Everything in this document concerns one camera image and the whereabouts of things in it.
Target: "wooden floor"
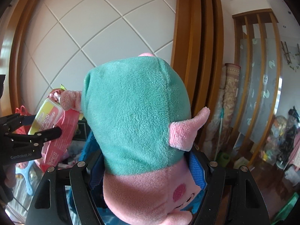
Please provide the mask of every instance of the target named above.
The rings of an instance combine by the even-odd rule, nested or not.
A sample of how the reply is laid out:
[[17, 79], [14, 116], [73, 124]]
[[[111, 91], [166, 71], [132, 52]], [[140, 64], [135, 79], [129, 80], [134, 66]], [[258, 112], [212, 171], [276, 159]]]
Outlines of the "wooden floor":
[[[299, 191], [299, 186], [292, 187], [290, 181], [284, 178], [283, 171], [278, 170], [276, 166], [262, 160], [257, 161], [254, 166], [255, 168], [251, 173], [262, 193], [269, 216], [272, 219], [293, 193]], [[225, 187], [216, 225], [222, 225], [224, 222], [228, 197], [229, 187]]]

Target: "wooden partition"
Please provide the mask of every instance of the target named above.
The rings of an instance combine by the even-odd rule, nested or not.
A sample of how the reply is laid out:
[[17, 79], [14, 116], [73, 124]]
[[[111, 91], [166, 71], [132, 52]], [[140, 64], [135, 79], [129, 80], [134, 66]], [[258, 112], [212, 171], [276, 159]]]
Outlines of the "wooden partition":
[[[23, 46], [29, 20], [38, 2], [19, 0], [5, 32], [5, 45], [2, 45], [5, 53], [1, 54], [0, 67], [0, 71], [7, 75], [1, 99], [3, 115], [13, 113], [21, 105]], [[223, 41], [221, 0], [177, 0], [171, 66], [186, 86], [192, 116], [208, 106], [211, 109], [208, 122], [218, 95]]]
[[[238, 159], [241, 156], [250, 159], [248, 165], [251, 165], [254, 159], [257, 157], [259, 150], [262, 145], [265, 143], [266, 138], [269, 134], [269, 130], [272, 126], [274, 120], [274, 108], [275, 103], [278, 101], [278, 88], [280, 87], [280, 75], [281, 75], [281, 51], [280, 51], [280, 36], [277, 27], [277, 19], [271, 9], [262, 9], [251, 11], [243, 14], [237, 14], [233, 16], [234, 24], [235, 24], [235, 63], [241, 66], [242, 62], [240, 61], [240, 47], [241, 41], [245, 38], [244, 32], [242, 32], [242, 27], [246, 28], [246, 39], [247, 39], [247, 61], [243, 62], [242, 67], [245, 67], [245, 74], [241, 75], [243, 77], [244, 83], [243, 87], [239, 89], [242, 91], [239, 94], [238, 105], [235, 108], [235, 117], [232, 123], [232, 131], [227, 144], [227, 151], [232, 150], [237, 139], [241, 136], [241, 146], [238, 150], [238, 154], [235, 159]], [[274, 37], [271, 36], [271, 39], [268, 38], [266, 32], [266, 23], [272, 25], [274, 30]], [[254, 25], [259, 28], [259, 39], [254, 38]], [[253, 75], [251, 78], [251, 72], [253, 70], [253, 66], [256, 63], [253, 59], [254, 54], [254, 41], [260, 41], [260, 69], [259, 73], [256, 72], [256, 75]], [[271, 54], [271, 49], [273, 47], [275, 60], [274, 67], [276, 67], [276, 71], [273, 71], [272, 79], [274, 85], [268, 85], [268, 71], [271, 73], [272, 65], [269, 65], [271, 60], [271, 55], [267, 55], [267, 46], [269, 50], [269, 54]], [[258, 82], [255, 87], [253, 86], [255, 77], [257, 77]], [[273, 94], [270, 95], [269, 90], [272, 87]], [[254, 91], [256, 92], [254, 104], [249, 103], [249, 98], [254, 97]], [[266, 101], [265, 98], [270, 98], [268, 103], [268, 108], [266, 108], [263, 101]], [[259, 118], [261, 114], [265, 114], [265, 119]], [[241, 125], [247, 121], [247, 129], [242, 129]], [[257, 131], [257, 128], [262, 129], [261, 136], [258, 139], [253, 138], [254, 134], [260, 134]], [[250, 153], [250, 149], [252, 144], [256, 143], [257, 148], [255, 149], [253, 155]]]

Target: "pink and green plush toy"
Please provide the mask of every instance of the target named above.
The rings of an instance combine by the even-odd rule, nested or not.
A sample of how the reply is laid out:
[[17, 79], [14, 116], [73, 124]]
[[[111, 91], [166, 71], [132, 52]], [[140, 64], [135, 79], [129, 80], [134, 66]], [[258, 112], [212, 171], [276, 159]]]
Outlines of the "pink and green plush toy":
[[103, 195], [132, 225], [188, 225], [181, 211], [200, 192], [184, 152], [209, 116], [191, 119], [184, 83], [152, 54], [108, 62], [89, 71], [83, 91], [61, 95], [65, 110], [82, 110], [104, 155]]

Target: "red bag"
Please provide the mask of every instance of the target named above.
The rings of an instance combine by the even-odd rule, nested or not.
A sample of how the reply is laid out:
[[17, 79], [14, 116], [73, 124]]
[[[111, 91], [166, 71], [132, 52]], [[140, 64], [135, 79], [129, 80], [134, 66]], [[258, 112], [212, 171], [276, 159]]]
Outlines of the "red bag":
[[[31, 116], [31, 114], [28, 113], [26, 107], [24, 107], [24, 106], [21, 106], [20, 109], [16, 108], [16, 113], [20, 113], [21, 115]], [[31, 125], [22, 126], [16, 130], [16, 133], [17, 134], [28, 134], [30, 127], [31, 127]]]

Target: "pink cheek spot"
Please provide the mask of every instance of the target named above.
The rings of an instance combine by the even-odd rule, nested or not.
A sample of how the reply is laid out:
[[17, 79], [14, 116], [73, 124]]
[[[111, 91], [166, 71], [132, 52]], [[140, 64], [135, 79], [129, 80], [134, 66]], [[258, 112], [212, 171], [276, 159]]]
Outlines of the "pink cheek spot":
[[183, 194], [185, 193], [185, 189], [186, 189], [185, 184], [181, 184], [175, 189], [173, 193], [174, 202], [178, 201], [183, 196]]

